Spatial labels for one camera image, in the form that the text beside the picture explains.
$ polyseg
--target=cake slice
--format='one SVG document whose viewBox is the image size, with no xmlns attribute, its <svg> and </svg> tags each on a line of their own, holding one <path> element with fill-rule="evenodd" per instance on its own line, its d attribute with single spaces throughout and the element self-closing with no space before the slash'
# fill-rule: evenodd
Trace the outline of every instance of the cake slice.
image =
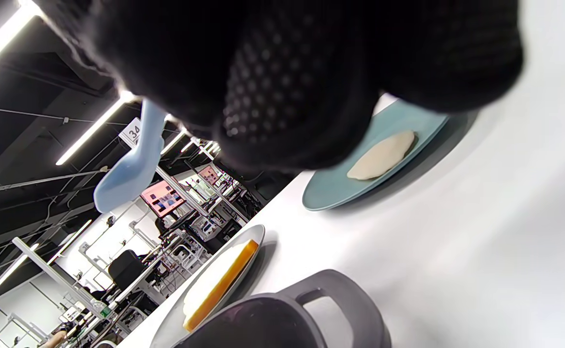
<svg viewBox="0 0 565 348">
<path fill-rule="evenodd" d="M 183 300 L 186 330 L 191 332 L 209 315 L 258 247 L 254 240 L 234 245 L 207 267 Z"/>
</svg>

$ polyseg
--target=teal plate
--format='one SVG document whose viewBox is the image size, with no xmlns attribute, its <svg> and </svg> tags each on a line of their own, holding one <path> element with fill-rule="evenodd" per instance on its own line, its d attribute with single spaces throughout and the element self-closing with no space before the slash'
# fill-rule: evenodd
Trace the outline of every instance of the teal plate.
<svg viewBox="0 0 565 348">
<path fill-rule="evenodd" d="M 345 161 L 336 167 L 315 172 L 304 190 L 304 207 L 309 211 L 331 209 L 377 187 L 411 161 L 435 137 L 447 119 L 446 115 L 435 114 L 404 101 L 395 101 L 373 117 L 366 136 Z M 373 180 L 347 178 L 347 172 L 371 147 L 406 130 L 415 132 L 415 147 L 400 163 Z"/>
</svg>

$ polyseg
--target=light blue spatula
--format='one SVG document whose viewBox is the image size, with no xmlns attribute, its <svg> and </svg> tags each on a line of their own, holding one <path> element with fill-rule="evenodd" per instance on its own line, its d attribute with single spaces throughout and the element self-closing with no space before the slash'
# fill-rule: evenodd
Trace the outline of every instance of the light blue spatula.
<svg viewBox="0 0 565 348">
<path fill-rule="evenodd" d="M 161 133 L 166 115 L 167 112 L 151 101 L 143 101 L 138 144 L 114 165 L 95 188 L 93 198 L 98 211 L 110 212 L 134 200 L 149 186 L 164 146 Z"/>
</svg>

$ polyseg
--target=fluorescent light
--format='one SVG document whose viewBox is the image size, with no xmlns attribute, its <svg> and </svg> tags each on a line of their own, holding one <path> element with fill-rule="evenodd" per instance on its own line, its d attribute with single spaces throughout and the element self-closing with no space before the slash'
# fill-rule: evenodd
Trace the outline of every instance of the fluorescent light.
<svg viewBox="0 0 565 348">
<path fill-rule="evenodd" d="M 213 143 L 214 143 L 213 141 L 210 141 L 209 143 L 207 143 L 207 145 L 205 145 L 205 147 L 201 148 L 201 150 L 199 151 L 199 154 L 202 154 L 203 151 L 207 150 L 207 148 L 208 148 L 210 145 L 213 145 Z"/>
<path fill-rule="evenodd" d="M 180 153 L 183 153 L 183 152 L 185 152 L 185 150 L 187 150 L 187 149 L 188 149 L 188 147 L 190 147 L 190 146 L 192 146 L 192 141 L 191 141 L 191 142 L 189 142 L 189 143 L 188 143 L 187 145 L 185 145 L 185 146 L 184 146 L 184 147 L 183 147 L 183 148 L 181 149 Z"/>
<path fill-rule="evenodd" d="M 31 251 L 35 251 L 35 249 L 37 249 L 37 247 L 39 247 L 39 246 L 40 246 L 39 243 L 35 243 L 35 244 L 33 244 L 33 246 L 31 246 L 30 250 L 31 250 Z M 10 268 L 8 268 L 8 270 L 5 271 L 5 273 L 3 273 L 3 274 L 1 275 L 1 277 L 0 277 L 0 286 L 1 286 L 1 284 L 3 284 L 3 282 L 4 282 L 6 279 L 8 279 L 8 277 L 9 277 L 20 265 L 22 265 L 22 263 L 24 262 L 24 260 L 27 259 L 27 257 L 28 257 L 28 256 L 26 256 L 26 255 L 23 254 L 23 255 L 21 255 L 17 260 L 15 260 L 15 261 L 11 264 Z"/>
<path fill-rule="evenodd" d="M 49 262 L 46 262 L 46 264 L 50 265 L 54 260 L 56 260 L 59 255 L 61 255 L 61 253 L 63 253 L 63 251 L 65 251 L 65 249 L 67 249 L 67 247 L 69 247 L 72 242 L 74 242 L 74 240 L 81 234 L 81 232 L 85 231 L 87 226 L 89 226 L 92 221 L 93 220 L 89 220 L 85 222 L 85 224 L 78 231 L 76 231 L 76 233 L 74 233 L 72 237 L 70 237 L 70 240 L 68 240 L 68 242 L 66 242 L 52 258 L 50 258 Z"/>
<path fill-rule="evenodd" d="M 32 2 L 21 2 L 21 7 L 0 28 L 0 53 L 38 13 L 39 8 Z"/>
<path fill-rule="evenodd" d="M 78 139 L 70 148 L 68 148 L 68 150 L 63 154 L 63 156 L 61 156 L 61 158 L 57 161 L 56 165 L 62 165 L 63 163 L 65 163 L 65 161 L 70 159 L 70 157 L 72 157 L 75 154 L 75 152 L 77 152 L 78 149 L 81 148 L 81 146 L 83 146 L 83 144 L 93 134 L 95 134 L 95 132 L 97 132 L 97 130 L 99 130 L 99 128 L 106 121 L 108 121 L 108 119 L 110 119 L 110 117 L 113 116 L 121 106 L 123 106 L 123 104 L 128 103 L 133 99 L 134 99 L 134 95 L 132 93 L 128 91 L 121 91 L 121 93 L 119 93 L 119 100 L 116 101 L 112 106 L 110 106 L 110 108 L 108 108 L 108 110 L 106 110 L 106 112 L 104 112 L 100 116 L 100 118 L 97 119 L 97 121 L 95 121 L 95 123 L 89 127 L 89 129 L 85 132 L 85 134 L 83 134 L 83 136 L 81 136 L 80 139 Z"/>
<path fill-rule="evenodd" d="M 170 150 L 185 134 L 186 134 L 185 130 L 181 130 L 181 132 L 177 134 L 177 136 L 174 137 L 173 140 L 171 140 L 170 143 L 168 143 L 168 145 L 164 147 L 164 149 L 162 150 L 162 152 L 160 152 L 160 154 L 161 155 L 166 154 L 168 150 Z"/>
</svg>

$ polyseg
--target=flatbread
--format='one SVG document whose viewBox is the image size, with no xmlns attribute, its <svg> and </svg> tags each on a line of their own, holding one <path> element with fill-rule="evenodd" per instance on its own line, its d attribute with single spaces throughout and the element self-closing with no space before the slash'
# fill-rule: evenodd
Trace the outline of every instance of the flatbread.
<svg viewBox="0 0 565 348">
<path fill-rule="evenodd" d="M 405 130 L 380 141 L 353 165 L 347 178 L 369 180 L 382 176 L 402 161 L 413 141 L 415 133 L 412 130 Z"/>
</svg>

